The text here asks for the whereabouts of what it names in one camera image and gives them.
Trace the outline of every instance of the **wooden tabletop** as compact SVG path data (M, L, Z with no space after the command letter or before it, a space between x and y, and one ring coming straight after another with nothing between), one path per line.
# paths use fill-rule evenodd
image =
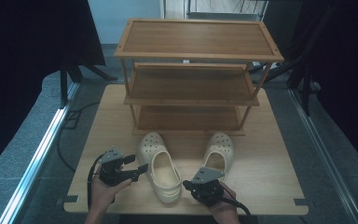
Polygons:
M262 21L130 19L115 56L283 61Z
M120 148L124 156L134 154L143 138L132 134L130 109L123 104L125 94L123 85L106 87L68 191L68 196L76 200L64 204L68 212L88 212L87 176L99 155L111 146ZM304 195L264 90L259 93L259 102L260 106L253 108L246 121L246 135L231 137L235 161L226 183L254 215L305 215L309 208L295 203L304 200ZM162 137L181 177L190 180L202 164L211 136L164 134ZM136 169L139 165L135 161L125 165L124 170ZM117 195L108 213L210 215L185 188L178 202L160 202L144 175Z

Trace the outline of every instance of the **clog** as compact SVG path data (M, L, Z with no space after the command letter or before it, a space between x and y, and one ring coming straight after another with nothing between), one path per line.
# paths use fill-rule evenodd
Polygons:
M203 159L203 167L225 172L223 181L234 162L234 144L231 138L225 133L215 133L208 142Z
M164 203L178 200L182 192L182 178L173 164L171 155L158 133L149 133L138 146L138 161L149 163L146 176L158 198Z

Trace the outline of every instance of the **human hand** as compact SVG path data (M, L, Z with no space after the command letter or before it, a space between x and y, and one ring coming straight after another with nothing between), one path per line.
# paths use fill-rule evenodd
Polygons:
M115 199L116 194L132 183L131 179L127 179L116 186L108 186L100 179L100 170L101 166L97 169L97 175L92 178L91 205L86 218L87 224L101 223L104 213Z
M234 190L229 188L225 183L220 182L224 190L223 197L228 199L235 199L237 194ZM208 210L211 212L214 220L219 224L239 224L240 220L238 218L237 208L229 203L218 202L211 207L208 207Z

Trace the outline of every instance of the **shoe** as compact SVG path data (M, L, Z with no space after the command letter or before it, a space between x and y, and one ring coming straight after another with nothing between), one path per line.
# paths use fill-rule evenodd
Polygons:
M142 139L138 160L141 164L149 163L146 175L162 202L173 203L180 198L182 178L158 133L149 133Z
M231 138L225 133L215 133L209 140L202 166L224 172L222 180L225 181L233 162L234 144Z

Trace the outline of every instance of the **floor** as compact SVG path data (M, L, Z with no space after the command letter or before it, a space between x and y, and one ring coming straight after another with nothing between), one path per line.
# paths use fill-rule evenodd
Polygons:
M42 224L84 221L85 214L67 213L62 205L66 200L66 193L74 175L73 170L87 140L103 89L108 84L123 82L120 64L113 58L115 48L115 45L103 46L107 66L100 68L118 77L118 81L103 80L81 67L84 79L77 86L75 96L71 98L66 120L48 147L46 158L34 176L34 182L30 185L29 193L23 199L17 216L9 222ZM259 72L255 72L252 75L255 80L258 74ZM297 101L301 91L286 88L285 82L289 76L290 73L285 73L274 78L264 85L264 89L310 211L303 217L259 216L256 222L358 223L358 153L325 113L317 100L317 93L310 96L310 116L304 116ZM27 171L30 161L40 148L49 124L59 112L59 86L58 73L45 78L43 90L34 108L0 157L0 218L5 213L9 200ZM108 215L103 223L205 223L205 220L208 220L205 217L201 218L157 217L157 222L155 217Z

